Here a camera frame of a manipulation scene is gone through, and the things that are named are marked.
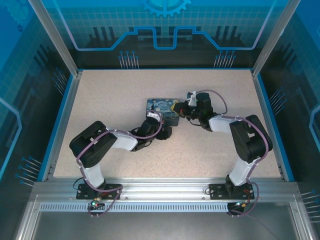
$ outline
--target small box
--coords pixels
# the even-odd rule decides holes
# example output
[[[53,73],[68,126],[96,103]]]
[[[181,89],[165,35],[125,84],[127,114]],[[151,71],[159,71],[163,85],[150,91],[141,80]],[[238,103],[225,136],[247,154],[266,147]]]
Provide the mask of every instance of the small box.
[[[146,102],[146,114],[150,110],[155,110],[162,114],[162,120],[167,127],[176,127],[179,123],[179,115],[171,110],[172,105],[179,100],[173,98],[150,98]]]

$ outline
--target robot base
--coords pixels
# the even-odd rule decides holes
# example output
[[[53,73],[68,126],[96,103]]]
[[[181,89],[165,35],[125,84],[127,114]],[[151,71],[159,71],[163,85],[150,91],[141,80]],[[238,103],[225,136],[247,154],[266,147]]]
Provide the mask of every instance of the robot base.
[[[121,184],[105,184],[104,190],[115,189],[121,187]],[[101,196],[102,200],[114,200],[117,196],[117,191],[111,191],[101,196],[101,192],[93,190],[86,183],[79,184],[76,199],[78,200],[92,200]]]
[[[223,184],[209,184],[209,192],[211,200],[247,200],[248,195],[244,190],[250,192],[250,200],[255,199],[254,190],[251,184],[245,183],[241,186],[236,186],[236,191],[232,196],[229,195],[226,185]]]

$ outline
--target vented metal strip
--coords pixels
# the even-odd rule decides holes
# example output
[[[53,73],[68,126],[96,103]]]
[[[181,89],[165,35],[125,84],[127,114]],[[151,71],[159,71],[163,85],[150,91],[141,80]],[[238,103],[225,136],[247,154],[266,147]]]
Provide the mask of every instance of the vented metal strip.
[[[87,212],[88,202],[43,202],[41,212]],[[110,202],[94,212],[104,212]],[[110,212],[128,213],[203,213],[203,212],[228,212],[226,202],[116,202]]]

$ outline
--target gear graphic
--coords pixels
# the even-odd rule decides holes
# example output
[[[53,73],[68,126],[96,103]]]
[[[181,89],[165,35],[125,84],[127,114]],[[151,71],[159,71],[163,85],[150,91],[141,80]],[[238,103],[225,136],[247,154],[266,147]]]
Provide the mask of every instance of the gear graphic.
[[[27,0],[0,0],[0,6],[6,7],[11,17],[22,25],[29,15],[29,7]]]
[[[150,14],[164,18],[168,15],[173,17],[174,14],[180,14],[180,10],[186,10],[186,5],[191,4],[191,0],[140,0],[140,2]]]

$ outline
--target speckled tabletop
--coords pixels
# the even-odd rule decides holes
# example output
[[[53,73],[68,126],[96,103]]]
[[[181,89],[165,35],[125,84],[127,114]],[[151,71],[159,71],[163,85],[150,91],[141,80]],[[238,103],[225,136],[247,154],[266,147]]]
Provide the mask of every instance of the speckled tabletop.
[[[149,98],[186,99],[186,93],[212,89],[226,100],[229,116],[255,114],[265,126],[249,70],[84,70],[63,138],[54,177],[80,177],[70,141],[93,122],[129,131],[146,117]],[[224,111],[210,94],[215,112]],[[208,132],[180,118],[168,140],[154,140],[140,151],[113,148],[100,162],[105,177],[145,178],[225,177],[237,159],[231,135]],[[253,177],[280,177],[273,151],[254,170]]]

